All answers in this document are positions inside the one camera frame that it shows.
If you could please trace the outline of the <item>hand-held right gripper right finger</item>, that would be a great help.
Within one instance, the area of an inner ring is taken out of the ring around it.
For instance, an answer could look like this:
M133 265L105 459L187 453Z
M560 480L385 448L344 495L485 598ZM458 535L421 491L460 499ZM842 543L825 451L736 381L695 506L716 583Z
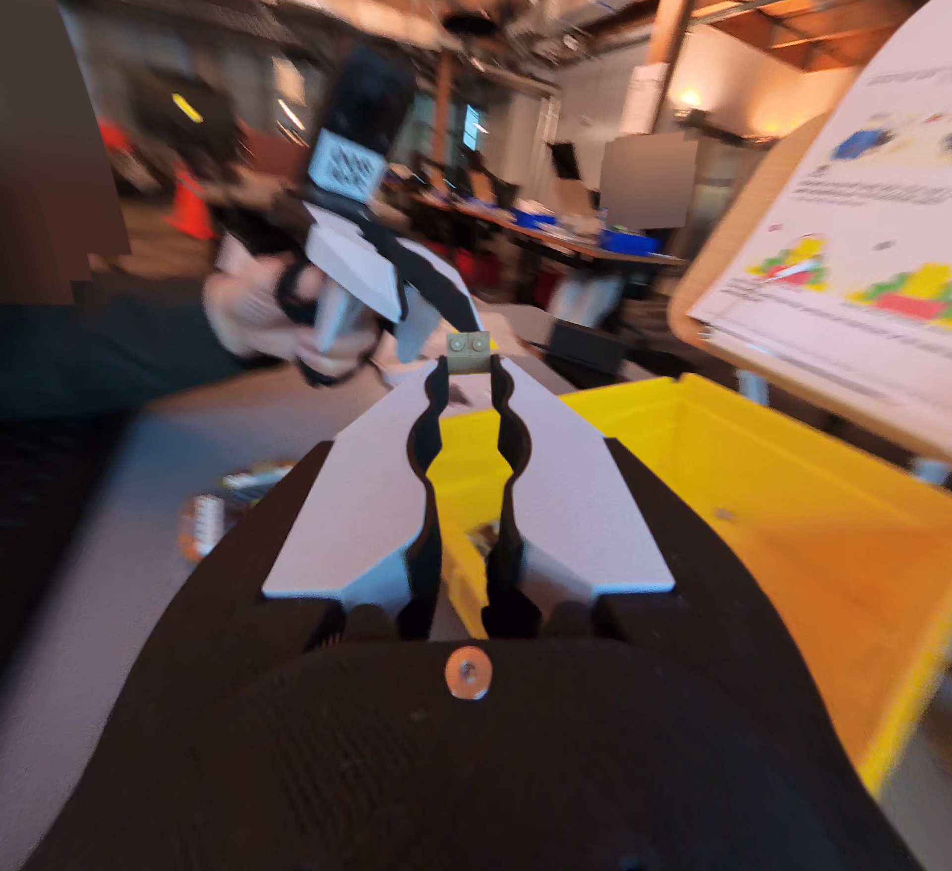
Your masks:
M509 466L485 559L485 632L535 636L565 603L666 594L674 577L601 432L494 356L497 450Z

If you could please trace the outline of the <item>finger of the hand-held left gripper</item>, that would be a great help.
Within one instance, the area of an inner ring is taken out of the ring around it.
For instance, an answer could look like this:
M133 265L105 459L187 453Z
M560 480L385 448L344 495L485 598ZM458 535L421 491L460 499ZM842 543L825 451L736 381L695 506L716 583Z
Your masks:
M444 256L389 226L372 223L372 308L393 326L398 359L421 356L436 332L482 331L482 320L459 271Z
M395 265L358 224L313 204L304 209L310 219L304 256L323 274L314 318L316 350L330 354L364 312L401 323L408 306Z

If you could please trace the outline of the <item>grey desk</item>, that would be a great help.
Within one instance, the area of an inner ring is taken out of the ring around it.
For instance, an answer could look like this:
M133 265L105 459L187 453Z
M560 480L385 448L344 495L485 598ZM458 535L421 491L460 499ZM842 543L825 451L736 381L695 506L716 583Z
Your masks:
M298 456L385 391L372 367L319 390L280 368L160 401L133 422L2 687L2 869L22 866L65 805L189 577L177 542L186 497L232 469Z

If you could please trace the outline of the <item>yellow plastic bin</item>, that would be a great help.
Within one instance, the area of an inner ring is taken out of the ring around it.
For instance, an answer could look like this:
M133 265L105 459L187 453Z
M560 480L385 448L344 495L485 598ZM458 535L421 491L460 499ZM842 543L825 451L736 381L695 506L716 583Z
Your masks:
M875 798L950 646L950 493L702 377L562 397L734 551Z

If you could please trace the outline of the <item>tan toy plate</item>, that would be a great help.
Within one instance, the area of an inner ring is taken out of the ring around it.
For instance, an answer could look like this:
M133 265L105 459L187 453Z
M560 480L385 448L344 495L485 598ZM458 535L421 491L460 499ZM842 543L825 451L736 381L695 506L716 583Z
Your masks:
M488 331L450 332L446 335L446 367L450 376L489 373L492 355Z

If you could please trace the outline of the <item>colourful instruction page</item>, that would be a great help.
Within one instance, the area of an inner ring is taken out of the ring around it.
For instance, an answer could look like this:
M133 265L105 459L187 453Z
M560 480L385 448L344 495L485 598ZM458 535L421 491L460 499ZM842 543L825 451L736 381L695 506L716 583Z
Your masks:
M950 26L951 0L930 0L894 33L692 317L778 347L950 361Z

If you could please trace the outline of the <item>round toy pot build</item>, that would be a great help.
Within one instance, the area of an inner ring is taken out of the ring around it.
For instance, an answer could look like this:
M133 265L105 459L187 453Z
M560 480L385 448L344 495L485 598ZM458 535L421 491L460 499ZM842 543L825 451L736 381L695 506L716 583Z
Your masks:
M296 462L287 460L253 465L192 496L179 519L182 555L191 563L201 562L294 466Z

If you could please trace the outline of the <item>person's left hand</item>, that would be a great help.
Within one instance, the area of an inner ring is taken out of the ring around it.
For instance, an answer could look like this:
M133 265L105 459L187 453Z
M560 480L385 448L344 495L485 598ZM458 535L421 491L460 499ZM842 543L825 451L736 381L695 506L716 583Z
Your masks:
M269 356L333 380L345 378L375 352L381 327L364 309L329 351L320 351L313 327L294 323L278 304L278 285L291 265L286 256L259 256L238 274L210 275L203 303L211 330L227 351L243 360Z

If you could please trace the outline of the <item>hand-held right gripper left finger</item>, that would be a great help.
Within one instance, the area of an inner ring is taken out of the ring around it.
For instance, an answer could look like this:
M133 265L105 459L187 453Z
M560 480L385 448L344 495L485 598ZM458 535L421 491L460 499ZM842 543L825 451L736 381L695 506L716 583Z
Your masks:
M265 579L270 600L381 609L428 637L443 543L428 472L443 443L446 360L428 361L332 442Z

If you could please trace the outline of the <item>orange traffic cone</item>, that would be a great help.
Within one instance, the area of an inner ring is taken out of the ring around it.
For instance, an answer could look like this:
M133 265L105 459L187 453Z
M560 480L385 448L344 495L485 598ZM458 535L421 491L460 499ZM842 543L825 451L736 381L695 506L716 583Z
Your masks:
M181 161L175 167L172 210L164 222L178 233L203 242L217 235L204 191Z

